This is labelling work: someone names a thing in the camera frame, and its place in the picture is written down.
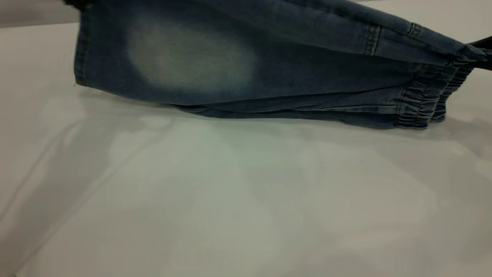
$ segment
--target denim jogger pants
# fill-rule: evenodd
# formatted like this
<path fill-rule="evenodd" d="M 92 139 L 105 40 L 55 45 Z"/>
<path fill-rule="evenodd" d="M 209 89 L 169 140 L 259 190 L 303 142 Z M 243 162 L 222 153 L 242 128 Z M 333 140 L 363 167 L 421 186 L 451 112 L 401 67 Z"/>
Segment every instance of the denim jogger pants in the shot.
<path fill-rule="evenodd" d="M 95 0 L 76 81 L 221 118 L 426 128 L 492 51 L 346 0 Z"/>

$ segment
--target jeans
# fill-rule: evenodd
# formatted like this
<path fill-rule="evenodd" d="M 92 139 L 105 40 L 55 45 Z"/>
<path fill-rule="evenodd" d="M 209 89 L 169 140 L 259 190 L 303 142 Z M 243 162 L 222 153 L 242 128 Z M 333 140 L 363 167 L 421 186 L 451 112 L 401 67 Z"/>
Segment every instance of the jeans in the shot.
<path fill-rule="evenodd" d="M 346 0 L 96 0 L 80 85 L 219 118 L 424 129 L 492 51 Z"/>

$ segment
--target denim seam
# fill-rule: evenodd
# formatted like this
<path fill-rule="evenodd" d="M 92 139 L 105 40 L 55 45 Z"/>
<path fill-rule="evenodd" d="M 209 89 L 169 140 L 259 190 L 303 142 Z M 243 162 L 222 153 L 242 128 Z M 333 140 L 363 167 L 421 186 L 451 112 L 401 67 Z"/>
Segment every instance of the denim seam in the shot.
<path fill-rule="evenodd" d="M 420 34 L 422 33 L 422 29 L 423 29 L 422 25 L 412 22 L 412 29 L 406 36 L 413 39 L 417 39 L 417 37 L 419 37 Z"/>
<path fill-rule="evenodd" d="M 435 47 L 435 46 L 432 46 L 432 45 L 430 45 L 430 44 L 428 44 L 428 43 L 425 43 L 425 42 L 423 42 L 423 41 L 420 41 L 420 40 L 415 39 L 415 38 L 412 38 L 412 37 L 409 37 L 409 38 L 414 39 L 414 40 L 416 40 L 416 41 L 418 41 L 418 42 L 420 42 L 420 43 L 423 43 L 423 44 L 427 45 L 428 47 L 430 47 L 429 49 L 430 49 L 430 50 L 432 50 L 432 51 L 434 51 L 434 52 L 439 53 L 439 51 L 440 51 L 440 49 L 439 49 L 439 48 L 437 48 L 437 47 Z M 385 40 L 387 40 L 387 41 L 390 41 L 390 42 L 400 42 L 400 41 L 398 41 L 398 40 L 396 40 L 396 39 L 392 39 L 392 38 L 390 38 L 390 37 L 385 37 L 384 39 L 385 39 Z M 445 56 L 445 57 L 449 57 L 449 59 L 457 59 L 457 58 L 461 57 L 461 54 L 459 54 L 459 53 L 458 53 L 458 54 L 449 54 L 449 55 L 440 54 L 440 55 Z"/>
<path fill-rule="evenodd" d="M 344 11 L 344 10 L 341 10 L 341 9 L 336 9 L 334 7 L 329 6 L 326 3 L 322 3 L 322 2 L 319 2 L 317 0 L 280 0 L 280 1 L 283 1 L 285 3 L 294 4 L 294 5 L 301 6 L 301 7 L 309 7 L 309 8 L 313 8 L 316 10 L 325 11 L 328 13 L 333 13 L 335 15 L 338 15 L 338 16 L 341 16 L 341 17 L 344 17 L 347 19 L 357 20 L 357 21 L 363 22 L 363 23 L 376 24 L 375 22 L 368 20 L 367 18 L 357 16 L 355 14 L 351 14 L 351 13 Z M 424 43 L 425 45 L 428 45 L 428 46 L 432 47 L 433 49 L 436 49 L 439 53 L 439 50 L 440 50 L 439 48 L 436 48 L 435 46 L 432 46 L 432 45 L 428 44 L 427 42 L 418 39 L 418 37 L 422 34 L 422 31 L 424 30 L 424 27 L 420 24 L 411 23 L 410 31 L 406 34 L 401 33 L 400 31 L 394 30 L 392 28 L 388 28 L 388 27 L 384 27 L 384 28 L 395 31 L 399 34 L 405 35 L 405 36 L 412 38 L 416 41 Z"/>
<path fill-rule="evenodd" d="M 419 74 L 418 72 L 413 75 L 413 80 L 415 80 L 415 78 Z M 397 114 L 400 114 L 400 112 L 401 112 L 401 103 L 402 103 L 402 100 L 403 100 L 403 96 L 405 95 L 405 92 L 406 92 L 406 88 L 403 88 L 401 90 L 400 97 L 398 98 Z M 398 117 L 395 118 L 395 126 L 397 126 L 397 122 L 398 122 Z"/>
<path fill-rule="evenodd" d="M 90 12 L 92 10 L 92 4 L 89 4 L 87 7 L 86 7 L 86 10 L 83 11 L 83 15 L 84 15 L 84 18 L 82 19 L 83 22 L 81 22 L 80 24 L 85 24 L 85 25 L 88 25 L 90 23 Z M 87 53 L 89 52 L 89 29 L 90 28 L 85 28 L 85 33 L 84 33 L 84 37 L 83 37 L 83 41 L 84 41 L 84 44 L 83 44 L 83 49 L 81 51 L 81 59 L 80 59 L 80 67 L 81 67 L 81 74 L 80 74 L 80 78 L 82 80 L 82 85 L 83 86 L 86 86 L 88 87 L 87 85 L 87 79 L 86 79 L 86 63 L 87 63 Z"/>
<path fill-rule="evenodd" d="M 429 91 L 429 87 L 427 87 L 423 92 L 422 94 L 420 95 L 419 97 L 419 109 L 417 111 L 417 114 L 413 117 L 413 121 L 412 121 L 412 128 L 415 128 L 415 126 L 417 125 L 417 118 L 419 118 L 422 113 L 422 103 L 424 101 L 424 95 Z"/>
<path fill-rule="evenodd" d="M 364 51 L 365 55 L 373 56 L 376 50 L 377 41 L 379 38 L 379 32 L 381 27 L 378 25 L 370 25 L 368 31 L 368 39 L 366 43 L 366 49 Z"/>
<path fill-rule="evenodd" d="M 370 107 L 384 107 L 384 108 L 389 108 L 389 107 L 398 107 L 398 105 L 353 105 L 353 106 L 338 106 L 338 107 L 329 107 L 329 108 L 318 108 L 319 110 L 326 110 L 329 111 L 331 109 L 342 109 L 342 108 L 370 108 Z M 297 107 L 294 109 L 298 110 L 309 110 L 309 108 L 312 108 L 311 110 L 317 109 L 314 108 L 313 106 L 304 106 L 304 107 Z"/>

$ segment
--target black strap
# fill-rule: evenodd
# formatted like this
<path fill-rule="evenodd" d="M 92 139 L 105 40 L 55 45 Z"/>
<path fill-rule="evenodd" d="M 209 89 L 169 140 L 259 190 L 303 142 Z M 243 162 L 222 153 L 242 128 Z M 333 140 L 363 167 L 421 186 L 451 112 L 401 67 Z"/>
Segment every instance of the black strap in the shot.
<path fill-rule="evenodd" d="M 471 43 L 471 45 L 478 47 L 478 48 L 484 48 L 484 49 L 489 49 L 492 50 L 492 36 L 485 38 L 483 40 L 476 41 L 474 43 Z M 492 70 L 492 61 L 487 61 L 487 62 L 476 62 L 472 63 L 471 66 L 479 69 L 487 69 L 487 70 Z"/>

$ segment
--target pant leg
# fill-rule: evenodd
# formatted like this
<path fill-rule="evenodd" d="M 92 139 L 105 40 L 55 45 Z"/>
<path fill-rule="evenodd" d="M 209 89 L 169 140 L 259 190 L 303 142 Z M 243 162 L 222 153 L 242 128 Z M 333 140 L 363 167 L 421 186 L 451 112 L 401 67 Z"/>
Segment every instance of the pant leg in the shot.
<path fill-rule="evenodd" d="M 457 73 L 492 55 L 344 0 L 98 0 L 81 21 L 77 83 L 235 117 L 374 113 L 425 128 Z"/>

